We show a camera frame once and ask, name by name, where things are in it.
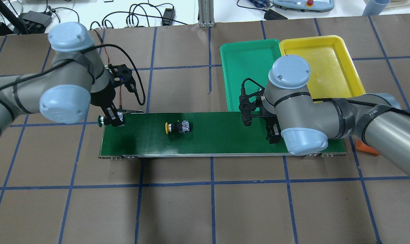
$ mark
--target electrical cable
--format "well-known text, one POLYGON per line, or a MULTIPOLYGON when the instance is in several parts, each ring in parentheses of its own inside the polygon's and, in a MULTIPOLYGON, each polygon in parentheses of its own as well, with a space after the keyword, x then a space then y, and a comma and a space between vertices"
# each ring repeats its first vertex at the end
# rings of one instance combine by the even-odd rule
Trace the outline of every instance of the electrical cable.
MULTIPOLYGON (((137 4, 137 6, 141 6, 142 4, 144 4, 144 5, 149 5, 149 6, 153 7, 153 8, 155 8, 155 9, 158 11, 158 13, 160 13, 161 19, 163 19, 163 14, 161 13, 160 9, 158 9, 157 7, 155 7, 154 5, 149 4, 149 3, 139 3, 139 4, 137 4)), ((134 14, 134 11, 135 11, 135 9, 137 8, 137 6, 135 6, 134 9, 132 10, 132 13, 133 13, 133 14, 134 14)))
POLYGON ((45 7, 45 10, 43 11, 43 13, 45 14, 47 10, 48 10, 48 0, 46 0, 46 7, 45 7))
POLYGON ((69 63, 71 63, 71 62, 73 62, 73 61, 74 61, 74 60, 66 60, 65 62, 59 63, 58 65, 54 66, 53 68, 50 68, 50 69, 48 69, 48 70, 46 70, 46 71, 44 71, 44 72, 42 72, 42 73, 40 73, 40 74, 35 74, 35 75, 32 75, 32 76, 27 76, 27 77, 22 78, 22 79, 16 79, 14 82, 11 82, 11 83, 9 83, 9 84, 0 86, 0 91, 6 89, 6 88, 8 88, 8 87, 11 87, 11 86, 13 86, 13 85, 18 85, 19 83, 22 83, 22 82, 25 82, 25 81, 28 81, 28 80, 31 80, 31 79, 34 79, 34 78, 37 78, 37 77, 46 75, 46 74, 48 74, 48 73, 50 73, 50 72, 52 72, 52 71, 55 71, 56 69, 61 68, 61 67, 65 66, 65 65, 67 65, 67 64, 69 64, 69 63))
MULTIPOLYGON (((108 16, 110 16, 110 15, 112 15, 112 14, 118 14, 118 13, 131 14, 130 12, 127 12, 127 11, 115 11, 115 12, 112 12, 112 13, 107 14, 102 20, 105 20, 108 16)), ((150 15, 147 15, 147 16, 148 16, 148 17, 151 17, 151 18, 158 18, 158 19, 161 18, 161 17, 158 17, 158 16, 150 16, 150 15)), ((183 24, 183 25, 188 25, 187 23, 180 22, 180 21, 177 21, 177 20, 173 20, 173 19, 171 19, 171 18, 165 18, 165 17, 163 17, 163 20, 171 20, 171 21, 173 21, 173 22, 177 22, 177 23, 180 23, 180 24, 183 24)))
MULTIPOLYGON (((133 25, 132 25, 131 23, 128 23, 129 17, 130 17, 130 15, 128 15, 128 16, 126 17, 125 23, 126 23, 127 26, 131 26, 131 27, 132 27, 133 25)), ((133 15, 132 17, 133 17, 133 18, 134 18, 134 17, 137 18, 137 24, 135 24, 135 26, 134 26, 134 27, 137 27, 137 26, 138 26, 138 23, 139 23, 138 17, 137 17, 136 15, 133 15)))
POLYGON ((3 23, 4 23, 5 25, 7 25, 7 24, 6 24, 6 21, 4 20, 3 14, 0 13, 0 16, 1 16, 1 18, 3 19, 3 23))
MULTIPOLYGON (((95 49, 98 49, 98 48, 101 48, 101 47, 106 47, 106 46, 110 46, 110 47, 117 48, 119 51, 121 51, 121 52, 128 58, 129 62, 131 63, 131 65, 132 65, 133 68, 134 68, 135 74, 137 75, 138 82, 140 83, 141 92, 142 92, 142 94, 143 94, 143 102, 140 101, 140 98, 138 97, 138 93, 137 93, 137 92, 134 92, 134 93, 135 93, 135 97, 137 98, 138 104, 144 105, 144 103, 146 102, 146 94, 144 93, 144 87, 143 87, 143 83, 142 83, 142 81, 141 81, 140 74, 138 73, 137 67, 135 66, 135 64, 134 64, 134 62, 132 61, 131 57, 126 53, 125 50, 123 50, 123 48, 121 48, 121 47, 119 47, 119 46, 117 46, 117 45, 114 45, 114 44, 103 44, 103 45, 92 46, 92 47, 86 48, 86 49, 80 51, 80 53, 81 53, 81 54, 85 54, 85 53, 88 53, 89 51, 92 51, 92 50, 95 50, 95 49)), ((6 84, 6 85, 0 86, 0 91, 6 89, 6 88, 8 88, 8 87, 11 87, 11 86, 13 86, 13 85, 17 85, 17 84, 19 84, 19 83, 28 81, 28 80, 30 80, 30 79, 34 79, 34 78, 37 78, 37 77, 46 75, 46 74, 48 74, 48 73, 50 73, 50 72, 52 72, 52 71, 55 71, 55 70, 58 69, 58 68, 64 67, 65 65, 67 65, 67 64, 69 64, 69 63, 71 63, 71 62, 73 62, 73 61, 74 61, 74 60, 66 60, 65 62, 59 63, 58 65, 56 65, 56 66, 54 66, 54 67, 52 67, 52 68, 50 68, 50 69, 48 69, 48 70, 46 70, 46 71, 40 73, 40 74, 35 74, 35 75, 32 75, 32 76, 27 76, 27 77, 22 78, 22 79, 16 79, 14 82, 11 82, 11 83, 8 83, 8 84, 6 84)))
MULTIPOLYGON (((98 31, 96 31, 96 29, 91 29, 91 30, 95 31, 96 36, 98 36, 99 42, 101 43, 101 45, 103 45, 104 41, 102 40, 102 37, 98 33, 98 31)), ((107 53, 107 49, 105 47, 104 47, 104 51, 105 51, 105 54, 107 55, 107 64, 110 64, 110 57, 109 57, 109 54, 107 53)))
MULTIPOLYGON (((331 98, 317 98, 317 99, 312 99, 312 100, 313 100, 314 102, 318 102, 318 101, 320 101, 320 102, 330 102, 330 101, 332 101, 333 99, 331 99, 331 98)), ((375 106, 378 105, 378 104, 376 104, 376 103, 361 102, 361 101, 355 101, 355 100, 349 100, 349 99, 347 99, 347 101, 348 101, 349 103, 352 103, 352 104, 364 105, 364 106, 369 106, 369 107, 375 107, 375 106)), ((405 116, 410 117, 410 113, 409 113, 409 112, 406 112, 406 111, 404 111, 404 110, 401 110, 401 109, 398 109, 398 108, 395 108, 395 107, 391 107, 389 111, 392 111, 392 112, 394 112, 394 113, 399 113, 399 114, 402 114, 402 115, 405 115, 405 116)))
POLYGON ((74 11, 77 14, 78 23, 80 23, 80 16, 78 15, 77 11, 70 9, 70 8, 65 8, 65 7, 57 7, 53 9, 68 9, 68 10, 74 11))
POLYGON ((99 29, 102 29, 101 25, 98 23, 98 21, 93 21, 92 23, 90 23, 90 29, 92 29, 92 25, 96 23, 99 26, 99 29))
POLYGON ((163 6, 163 5, 165 5, 165 4, 171 5, 171 6, 172 6, 172 9, 175 8, 175 6, 173 6, 173 4, 171 4, 171 3, 162 3, 162 4, 159 4, 159 5, 155 5, 155 7, 163 6))
POLYGON ((246 6, 241 6, 241 5, 239 5, 239 0, 238 0, 238 1, 236 1, 236 5, 237 5, 238 7, 240 7, 240 8, 245 8, 245 9, 254 9, 254 10, 260 10, 260 11, 267 12, 265 9, 258 9, 258 8, 250 8, 250 7, 246 7, 246 6))
POLYGON ((57 19, 59 20, 59 23, 60 23, 60 17, 59 17, 59 15, 57 15, 57 13, 56 12, 52 12, 53 14, 55 14, 56 16, 57 16, 57 19))
POLYGON ((110 23, 110 25, 112 25, 112 29, 115 29, 115 27, 113 26, 113 23, 112 23, 110 20, 105 20, 105 21, 104 21, 105 28, 108 29, 108 27, 107 27, 107 21, 110 23))
POLYGON ((14 5, 12 5, 11 0, 7 0, 9 2, 9 4, 11 5, 12 9, 14 10, 14 12, 16 13, 16 16, 19 16, 18 12, 16 12, 16 9, 14 8, 14 5))
POLYGON ((129 19, 129 24, 130 24, 131 26, 134 25, 134 11, 131 12, 131 9, 132 9, 133 6, 139 6, 141 9, 143 9, 144 14, 146 15, 146 20, 147 20, 147 22, 148 22, 148 26, 151 26, 151 25, 149 24, 149 17, 147 17, 148 13, 147 13, 146 10, 144 9, 144 7, 142 7, 141 5, 138 5, 138 4, 132 4, 132 5, 129 7, 129 12, 133 14, 132 23, 131 23, 131 19, 129 19))

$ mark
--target table surface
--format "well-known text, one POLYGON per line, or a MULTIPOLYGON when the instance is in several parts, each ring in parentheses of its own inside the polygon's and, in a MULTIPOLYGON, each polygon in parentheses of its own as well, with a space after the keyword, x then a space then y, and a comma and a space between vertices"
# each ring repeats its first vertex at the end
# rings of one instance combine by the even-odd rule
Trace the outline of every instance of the table surface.
MULTIPOLYGON (((45 0, 19 0, 22 5, 13 0, 16 11, 19 13, 21 11, 36 11, 43 12, 45 10, 45 0)), ((133 3, 142 3, 145 1, 125 1, 125 0, 114 0, 110 3, 104 3, 103 0, 72 0, 71 2, 65 2, 63 0, 49 0, 48 4, 52 7, 68 7, 77 11, 80 15, 80 22, 86 26, 90 27, 92 21, 98 21, 101 23, 103 17, 114 11, 128 11, 129 6, 133 3)), ((176 20, 187 23, 194 24, 198 23, 198 1, 197 0, 151 0, 150 3, 153 5, 158 5, 161 3, 172 3, 176 9, 176 20)), ((247 0, 239 1, 242 6, 254 7, 247 0)), ((164 11, 169 5, 159 7, 160 11, 164 11)), ((347 17, 347 16, 361 16, 366 4, 364 0, 335 0, 335 7, 329 12, 316 13, 316 12, 299 12, 299 11, 284 11, 272 7, 279 14, 284 15, 288 19, 304 19, 304 18, 326 18, 326 17, 347 17)), ((149 15, 159 15, 157 10, 144 6, 146 12, 149 15)), ((76 14, 72 11, 66 9, 59 9, 57 13, 62 22, 76 21, 76 14)), ((236 0, 215 0, 214 1, 214 19, 215 22, 245 22, 245 21, 255 21, 263 20, 262 11, 257 11, 253 9, 244 9, 236 6, 236 0)), ((410 14, 410 6, 402 6, 397 8, 385 9, 380 15, 387 14, 410 14)), ((115 28, 126 27, 125 18, 127 14, 113 14, 108 19, 113 23, 115 28)), ((145 23, 144 17, 139 17, 141 25, 145 23)), ((56 24, 58 20, 53 16, 53 23, 48 26, 46 33, 48 33, 56 24)), ((160 20, 150 19, 151 26, 160 26, 160 20)))
MULTIPOLYGON (((146 105, 123 92, 124 109, 227 111, 221 45, 338 35, 366 92, 390 93, 410 112, 410 14, 99 33, 105 43, 131 54, 144 81, 146 105)), ((98 42, 95 32, 90 34, 98 42)), ((128 65, 120 52, 107 48, 107 54, 113 64, 128 65)), ((0 37, 0 76, 39 73, 53 56, 47 34, 0 37)), ((114 101, 118 105, 118 96, 114 101)), ((356 151, 356 137, 344 140, 346 156, 307 161, 291 156, 101 160, 99 114, 92 106, 87 120, 72 125, 40 114, 20 116, 4 131, 1 244, 410 244, 409 177, 383 156, 356 151)))

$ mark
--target orange object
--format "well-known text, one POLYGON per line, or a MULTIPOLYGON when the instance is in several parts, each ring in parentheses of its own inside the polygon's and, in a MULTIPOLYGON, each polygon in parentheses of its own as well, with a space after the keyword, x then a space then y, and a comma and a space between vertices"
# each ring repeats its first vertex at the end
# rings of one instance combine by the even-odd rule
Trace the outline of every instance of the orange object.
POLYGON ((357 142, 355 143, 355 148, 359 151, 364 151, 366 153, 371 153, 374 155, 381 155, 377 150, 373 149, 372 147, 369 147, 368 145, 364 144, 360 140, 357 140, 357 142))

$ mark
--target green tray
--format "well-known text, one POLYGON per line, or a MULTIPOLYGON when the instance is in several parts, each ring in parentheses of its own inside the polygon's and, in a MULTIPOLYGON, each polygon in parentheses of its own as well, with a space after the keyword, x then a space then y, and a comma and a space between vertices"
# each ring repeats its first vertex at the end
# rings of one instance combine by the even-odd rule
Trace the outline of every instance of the green tray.
MULTIPOLYGON (((220 54, 228 111, 239 111, 242 81, 251 78, 265 87, 271 66, 282 56, 276 39, 227 43, 220 47, 220 54)), ((251 82, 245 88, 247 94, 258 90, 251 82)))
MULTIPOLYGON (((125 114, 125 125, 106 126, 100 159, 137 157, 282 156, 283 140, 269 144, 265 120, 242 123, 239 112, 125 114), (164 124, 188 120, 190 133, 166 134, 164 124)), ((325 154, 344 155, 342 140, 329 140, 325 154)))

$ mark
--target red wire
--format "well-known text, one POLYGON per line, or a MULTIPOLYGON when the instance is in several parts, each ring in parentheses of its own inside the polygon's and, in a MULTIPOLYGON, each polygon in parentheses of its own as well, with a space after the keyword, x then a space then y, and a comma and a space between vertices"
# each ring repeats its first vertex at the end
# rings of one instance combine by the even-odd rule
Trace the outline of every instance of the red wire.
POLYGON ((119 107, 122 106, 122 86, 119 87, 119 107))

